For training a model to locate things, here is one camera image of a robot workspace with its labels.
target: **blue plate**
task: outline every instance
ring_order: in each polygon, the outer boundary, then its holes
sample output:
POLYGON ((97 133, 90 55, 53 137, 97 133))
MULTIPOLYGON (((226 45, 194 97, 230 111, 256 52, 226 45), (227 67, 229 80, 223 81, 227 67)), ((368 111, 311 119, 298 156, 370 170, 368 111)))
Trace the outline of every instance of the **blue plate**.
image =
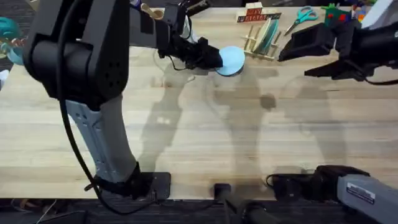
POLYGON ((216 72, 220 75, 232 76, 243 68, 245 58, 243 49, 235 46, 224 47, 220 50, 220 56, 223 59, 223 66, 216 68, 216 72))

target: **white label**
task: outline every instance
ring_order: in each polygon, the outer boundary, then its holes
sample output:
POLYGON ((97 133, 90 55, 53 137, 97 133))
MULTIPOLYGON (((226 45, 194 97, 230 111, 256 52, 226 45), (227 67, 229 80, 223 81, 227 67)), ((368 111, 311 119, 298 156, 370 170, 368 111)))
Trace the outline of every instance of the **white label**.
POLYGON ((358 187, 355 184, 347 183, 347 192, 351 195, 354 195, 357 198, 360 198, 366 202, 374 204, 374 200, 376 199, 376 194, 370 192, 362 187, 358 187))

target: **colorful toy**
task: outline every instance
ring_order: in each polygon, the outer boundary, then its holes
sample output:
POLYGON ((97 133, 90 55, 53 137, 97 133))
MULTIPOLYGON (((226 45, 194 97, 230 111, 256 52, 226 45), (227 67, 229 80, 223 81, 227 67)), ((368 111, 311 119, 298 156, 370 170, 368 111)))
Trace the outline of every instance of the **colorful toy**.
POLYGON ((335 23, 344 23, 351 20, 351 13, 347 11, 340 10, 336 7, 329 7, 326 9, 325 15, 325 25, 330 26, 335 23))
POLYGON ((281 34, 281 31, 277 31, 278 25, 279 20, 268 19, 264 25, 257 30, 255 35, 252 34, 254 26, 251 26, 249 34, 243 37, 246 39, 244 53, 252 57, 273 61, 275 59, 274 54, 279 47, 276 43, 281 34))
POLYGON ((0 17, 0 58, 8 57, 12 63, 22 65, 24 39, 19 39, 21 30, 16 22, 0 17))
POLYGON ((328 10, 328 9, 338 9, 339 5, 335 3, 330 3, 329 6, 322 6, 321 9, 328 10))
POLYGON ((353 6, 351 12, 353 14, 353 19, 357 19, 359 22, 362 22, 366 16, 366 6, 353 6))
POLYGON ((279 19, 281 12, 277 9, 262 7, 261 2, 247 3, 243 11, 236 13, 236 22, 266 21, 268 19, 279 19))
POLYGON ((21 36, 21 30, 12 19, 0 17, 0 38, 13 40, 21 36))

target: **floor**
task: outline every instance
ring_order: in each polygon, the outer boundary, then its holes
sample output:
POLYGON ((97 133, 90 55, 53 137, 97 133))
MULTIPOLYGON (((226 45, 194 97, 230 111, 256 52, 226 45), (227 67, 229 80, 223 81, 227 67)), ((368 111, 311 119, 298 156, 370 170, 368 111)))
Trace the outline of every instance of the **floor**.
MULTIPOLYGON (((179 0, 147 0, 150 6, 161 7, 166 2, 176 2, 179 0)), ((313 0, 296 0, 295 5, 308 4, 313 0)), ((234 6, 240 5, 239 0, 213 0, 215 6, 234 6)), ((263 1, 263 5, 272 5, 278 2, 263 1)), ((30 24, 33 20, 35 12, 30 9, 24 0, 0 0, 0 16, 14 19, 20 25, 23 33, 27 35, 30 24)), ((0 71, 10 69, 11 63, 7 60, 0 60, 0 71)), ((144 202, 126 201, 120 198, 109 198, 110 202, 121 210, 130 210, 141 206, 144 202)), ((206 205, 208 202, 167 202, 169 205, 178 207, 196 209, 206 205)), ((297 223, 308 224, 342 224, 342 223, 376 223, 361 214, 348 215, 343 212, 340 205, 334 203, 280 203, 280 202, 263 202, 264 206, 270 214, 279 218, 289 217, 297 223)), ((224 211, 221 205, 214 206, 208 210, 200 211, 192 214, 181 212, 177 207, 165 208, 153 205, 135 215, 120 217, 113 215, 101 206, 97 200, 79 200, 70 205, 69 211, 86 210, 89 211, 90 223, 223 223, 224 211)), ((9 207, 0 207, 0 223, 16 223, 29 224, 36 223, 41 214, 11 212, 9 207)))

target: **teal scissors handle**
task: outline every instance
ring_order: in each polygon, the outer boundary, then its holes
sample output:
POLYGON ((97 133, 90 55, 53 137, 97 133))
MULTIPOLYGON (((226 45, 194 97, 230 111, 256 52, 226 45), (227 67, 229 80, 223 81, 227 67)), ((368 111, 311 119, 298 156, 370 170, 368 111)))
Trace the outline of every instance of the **teal scissors handle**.
POLYGON ((302 23, 304 21, 314 21, 318 19, 318 14, 311 6, 304 6, 297 12, 296 23, 302 23))

